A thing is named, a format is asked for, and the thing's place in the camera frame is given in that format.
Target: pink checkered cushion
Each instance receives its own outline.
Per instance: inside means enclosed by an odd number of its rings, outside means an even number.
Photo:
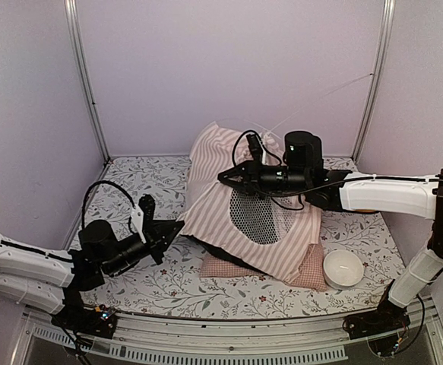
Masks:
[[[324,260],[324,249],[320,243],[311,244],[307,248],[305,258],[299,266],[299,276],[292,282],[286,283],[294,287],[306,287],[316,289],[317,291],[326,291],[326,283],[322,271],[322,262]],[[259,275],[259,273],[248,268],[239,266],[218,259],[209,253],[206,254],[201,266],[199,276],[202,278],[237,278],[246,275]]]

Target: mesh panel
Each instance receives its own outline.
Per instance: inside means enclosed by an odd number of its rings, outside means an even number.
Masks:
[[[278,198],[285,207],[294,207],[290,198]],[[270,198],[243,195],[232,190],[229,217],[233,225],[252,242],[270,245],[282,240],[292,228],[296,211],[276,205]]]

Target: lavender wall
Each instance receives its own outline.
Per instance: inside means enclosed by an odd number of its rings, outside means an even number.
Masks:
[[[419,175],[443,167],[443,4],[397,2],[381,90],[359,164],[376,173]],[[387,214],[408,262],[429,236],[429,221]],[[443,275],[432,285],[443,322]]]
[[[64,2],[0,2],[0,232],[59,248],[101,169]],[[0,364],[21,308],[0,301]]]
[[[372,72],[383,1],[78,2],[93,92],[113,155],[190,150],[213,120],[307,129],[351,155]],[[236,122],[224,122],[235,126]],[[241,123],[241,129],[253,125]]]

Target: floral tablecloth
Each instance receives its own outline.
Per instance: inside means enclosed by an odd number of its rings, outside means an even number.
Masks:
[[[350,159],[330,158],[327,168],[351,169]],[[156,218],[174,219],[184,209],[187,157],[120,157],[105,179],[125,187],[134,200],[151,194]],[[111,186],[101,186],[87,211],[87,222],[106,219],[119,239],[128,235],[131,206]],[[102,287],[83,293],[85,303],[114,306],[126,312],[216,319],[263,319],[319,316],[376,306],[384,287],[403,270],[402,259],[380,214],[324,212],[321,242],[326,253],[348,249],[363,261],[365,277],[352,290],[318,293],[289,287],[268,276],[234,279],[199,278],[204,250],[178,237],[162,265],[145,258]],[[78,238],[72,243],[78,247]]]

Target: metal frame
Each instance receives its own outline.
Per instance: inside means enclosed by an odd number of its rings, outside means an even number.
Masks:
[[[78,66],[81,85],[83,87],[84,97],[86,100],[88,112],[90,114],[91,126],[93,127],[94,137],[97,140],[98,148],[104,162],[110,159],[106,139],[103,128],[100,123],[100,117],[96,108],[93,97],[93,89],[91,88],[90,77],[87,72],[86,58],[84,56],[83,43],[81,41],[81,32],[79,29],[78,11],[76,9],[76,0],[65,0],[66,17],[68,19],[69,35],[71,36],[71,44]]]
[[[442,326],[432,298],[425,298],[424,303],[432,350],[436,362],[443,365]],[[412,322],[410,327],[418,327],[422,315],[420,302],[412,302],[408,313]],[[172,359],[179,359],[178,363],[185,365],[190,362],[189,359],[199,359],[197,363],[212,360],[213,364],[237,364],[238,360],[245,359],[247,364],[269,364],[270,359],[277,358],[279,363],[284,363],[283,359],[286,359],[286,363],[296,363],[296,357],[309,359],[301,363],[328,363],[330,358],[326,355],[338,349],[339,360],[346,356],[345,345],[393,333],[350,340],[341,328],[346,315],[226,321],[120,313],[115,337],[112,340],[95,338],[90,353],[151,364],[166,363],[161,360],[162,357],[168,357],[169,363],[174,363]],[[14,353],[12,365],[24,364],[32,336],[62,346],[72,346],[61,330],[50,324],[48,315],[29,309],[22,319],[19,350]],[[319,356],[315,362],[311,361],[313,354]]]
[[[71,44],[74,50],[76,63],[78,65],[78,71],[81,79],[81,84],[83,86],[84,97],[86,99],[88,111],[90,114],[93,133],[97,140],[97,144],[103,156],[103,159],[105,162],[107,162],[110,159],[110,154],[106,145],[106,138],[100,123],[100,117],[98,115],[96,103],[93,97],[93,89],[91,87],[89,74],[87,72],[86,58],[84,55],[83,43],[81,40],[76,0],[65,0],[65,8],[66,16],[68,19],[69,33],[71,35]],[[373,70],[373,79],[370,84],[369,95],[366,99],[362,122],[359,127],[358,136],[356,138],[356,143],[351,155],[351,158],[355,161],[355,163],[359,162],[365,144],[365,139],[369,131],[370,121],[372,118],[373,109],[375,107],[375,101],[378,93],[378,86],[380,84],[384,61],[387,55],[388,44],[390,42],[391,28],[394,19],[394,8],[395,0],[384,0],[384,10],[381,20],[378,52],[376,56],[375,67]]]
[[[384,0],[383,18],[381,20],[380,40],[378,41],[378,53],[376,56],[375,68],[373,70],[373,79],[370,84],[368,99],[366,100],[365,111],[361,126],[359,127],[358,137],[353,149],[352,159],[358,164],[365,145],[366,136],[370,122],[372,120],[375,101],[378,93],[384,62],[387,55],[388,45],[390,43],[391,27],[394,21],[395,0]]]

